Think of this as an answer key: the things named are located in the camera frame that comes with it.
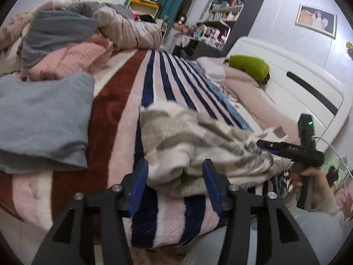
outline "blue gripper pad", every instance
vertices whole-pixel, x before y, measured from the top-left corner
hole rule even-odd
[[[148,176],[148,162],[140,159],[133,173],[125,175],[121,182],[124,188],[124,196],[119,201],[118,208],[132,217],[139,209],[142,194],[145,190]]]
[[[206,159],[203,162],[202,175],[211,200],[213,211],[221,217],[233,206],[233,201],[227,196],[230,182],[224,174],[220,174],[216,171],[210,159]]]

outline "striped blanket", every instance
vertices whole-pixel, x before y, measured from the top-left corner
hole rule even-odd
[[[178,57],[153,50],[125,51],[111,58],[111,71],[95,75],[95,99],[89,125],[88,169],[31,174],[0,172],[0,203],[15,215],[49,230],[76,192],[91,195],[120,183],[144,156],[139,106],[173,100],[229,125],[247,123],[212,90],[202,74]],[[282,194],[275,176],[250,192]],[[139,211],[124,219],[133,247],[186,244],[195,236],[226,224],[205,196],[171,198],[146,187]]]

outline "picture frame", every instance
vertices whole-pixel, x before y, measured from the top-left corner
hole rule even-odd
[[[299,5],[295,25],[336,39],[337,15],[313,6]]]

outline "dark red stripe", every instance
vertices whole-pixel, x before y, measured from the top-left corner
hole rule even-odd
[[[3,205],[0,207],[4,210],[6,207],[17,214],[12,198],[12,174],[7,174],[4,171],[0,171],[0,203]]]
[[[86,151],[88,169],[78,172],[54,172],[52,217],[55,220],[73,195],[103,192],[107,188],[108,165],[118,124],[130,95],[146,50],[138,51],[113,76],[94,99]]]

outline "stuffed animal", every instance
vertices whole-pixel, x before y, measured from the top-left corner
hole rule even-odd
[[[345,44],[345,46],[351,51],[353,52],[353,44],[350,42],[347,42],[347,44]]]
[[[259,84],[267,84],[270,79],[269,65],[256,57],[235,55],[225,59],[225,63],[232,68],[242,70],[252,76]]]

